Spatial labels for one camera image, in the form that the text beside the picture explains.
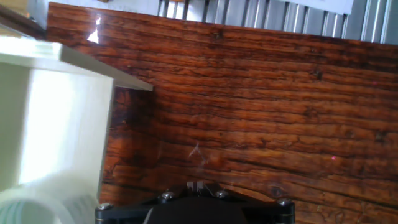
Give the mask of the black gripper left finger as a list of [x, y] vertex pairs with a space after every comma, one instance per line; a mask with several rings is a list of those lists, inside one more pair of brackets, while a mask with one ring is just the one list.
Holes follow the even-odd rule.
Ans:
[[112, 203], [101, 203], [95, 208], [95, 224], [143, 220], [155, 206], [192, 196], [194, 191], [196, 191], [196, 182], [187, 182], [185, 185], [174, 185], [159, 195], [132, 205], [118, 207]]

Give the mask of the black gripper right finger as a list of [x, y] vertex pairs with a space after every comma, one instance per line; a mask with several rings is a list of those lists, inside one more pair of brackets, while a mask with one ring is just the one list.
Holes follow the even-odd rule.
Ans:
[[246, 223], [295, 223], [295, 204], [288, 198], [263, 202], [258, 199], [227, 190], [221, 185], [196, 182], [196, 195], [210, 198], [225, 208], [224, 213], [231, 212], [243, 216]]

